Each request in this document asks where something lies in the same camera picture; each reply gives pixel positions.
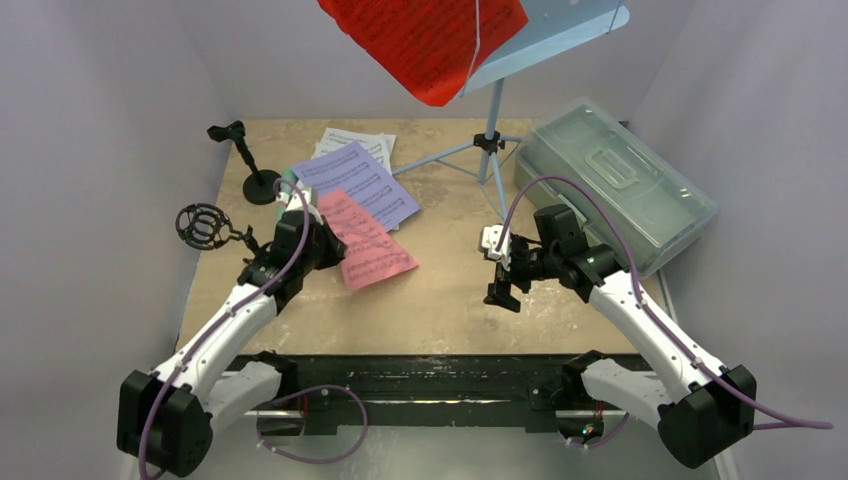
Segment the blue music stand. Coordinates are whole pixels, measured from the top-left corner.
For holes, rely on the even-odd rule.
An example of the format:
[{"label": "blue music stand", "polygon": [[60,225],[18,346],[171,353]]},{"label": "blue music stand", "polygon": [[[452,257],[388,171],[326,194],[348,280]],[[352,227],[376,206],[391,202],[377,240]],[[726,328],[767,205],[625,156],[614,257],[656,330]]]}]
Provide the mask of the blue music stand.
[{"label": "blue music stand", "polygon": [[[470,92],[494,84],[492,99],[489,103],[489,116],[486,120],[486,131],[475,135],[470,142],[397,168],[392,174],[398,175],[408,172],[431,162],[451,167],[476,177],[483,194],[486,195],[495,211],[498,211],[498,207],[483,188],[486,182],[494,176],[500,201],[499,213],[501,218],[506,218],[507,203],[500,171],[502,163],[498,163],[497,150],[498,148],[505,148],[506,142],[520,142],[521,137],[501,135],[495,129],[504,80],[513,73],[623,26],[630,20],[630,12],[623,3],[624,0],[559,0],[554,2],[522,0],[528,18],[527,25],[492,53],[486,62],[468,79],[463,90],[463,92]],[[474,147],[483,150],[477,172],[472,172],[444,160],[455,153]],[[490,165],[492,174],[487,176]]]}]

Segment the plastic storage box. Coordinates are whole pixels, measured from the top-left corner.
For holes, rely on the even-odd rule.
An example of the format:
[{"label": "plastic storage box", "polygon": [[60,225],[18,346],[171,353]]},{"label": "plastic storage box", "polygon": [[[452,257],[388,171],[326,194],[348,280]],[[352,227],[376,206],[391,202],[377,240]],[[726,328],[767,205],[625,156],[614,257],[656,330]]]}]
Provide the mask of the plastic storage box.
[{"label": "plastic storage box", "polygon": [[[595,192],[627,240],[642,276],[695,241],[717,210],[712,200],[586,98],[533,126],[513,154],[519,188],[537,176],[559,174]],[[542,181],[527,196],[539,208],[568,204],[590,238],[625,258],[609,226],[574,187]]]}]

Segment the beige table surface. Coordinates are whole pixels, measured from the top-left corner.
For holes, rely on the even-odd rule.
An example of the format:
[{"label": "beige table surface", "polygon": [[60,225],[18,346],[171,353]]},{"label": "beige table surface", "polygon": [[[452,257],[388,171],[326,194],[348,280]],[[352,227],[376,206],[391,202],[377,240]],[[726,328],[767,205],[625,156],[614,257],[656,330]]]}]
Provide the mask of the beige table surface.
[{"label": "beige table surface", "polygon": [[[260,168],[283,172],[312,154],[325,127],[363,133],[397,134],[392,166],[467,142],[481,132],[480,119],[249,120],[247,143]],[[501,120],[498,129],[523,135],[530,120]],[[451,161],[477,171],[480,150]],[[507,201],[517,193],[513,162],[504,165]],[[253,225],[259,243],[270,241],[276,205],[254,206],[241,185],[247,167],[233,148],[217,205],[237,229]],[[480,230],[499,222],[476,180],[435,163],[398,175],[421,205],[392,237],[420,266],[398,277],[349,291],[337,268],[312,272],[303,291],[262,329],[245,352],[287,354],[444,354],[444,353],[629,353],[634,348],[598,312],[556,281],[538,282],[521,295],[521,312],[483,305],[494,264],[477,251]],[[494,187],[490,187],[494,196]],[[535,208],[522,200],[513,231],[538,238]],[[179,345],[210,319],[228,296],[248,256],[241,243],[203,252],[189,295]],[[656,282],[646,282],[660,303]]]}]

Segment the red paper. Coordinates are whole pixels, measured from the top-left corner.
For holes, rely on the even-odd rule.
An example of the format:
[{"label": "red paper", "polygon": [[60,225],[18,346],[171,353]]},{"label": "red paper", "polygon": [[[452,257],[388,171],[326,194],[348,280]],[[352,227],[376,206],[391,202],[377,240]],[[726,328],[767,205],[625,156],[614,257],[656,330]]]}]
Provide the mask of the red paper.
[{"label": "red paper", "polygon": [[[480,1],[474,71],[527,24],[519,0]],[[318,0],[409,93],[445,106],[465,84],[477,44],[475,0]]]},{"label": "red paper", "polygon": [[366,287],[418,266],[344,190],[320,197],[318,208],[339,240],[347,245],[341,269],[348,288]]}]

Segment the pink sheet music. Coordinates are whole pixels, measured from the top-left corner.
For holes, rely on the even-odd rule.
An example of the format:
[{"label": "pink sheet music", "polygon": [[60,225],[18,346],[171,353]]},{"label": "pink sheet music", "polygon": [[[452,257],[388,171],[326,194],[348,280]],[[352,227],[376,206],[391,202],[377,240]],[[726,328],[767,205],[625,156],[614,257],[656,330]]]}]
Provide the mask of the pink sheet music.
[{"label": "pink sheet music", "polygon": [[344,190],[321,196],[318,208],[347,245],[341,269],[348,288],[366,287],[418,266],[409,252],[395,243],[386,229]]}]

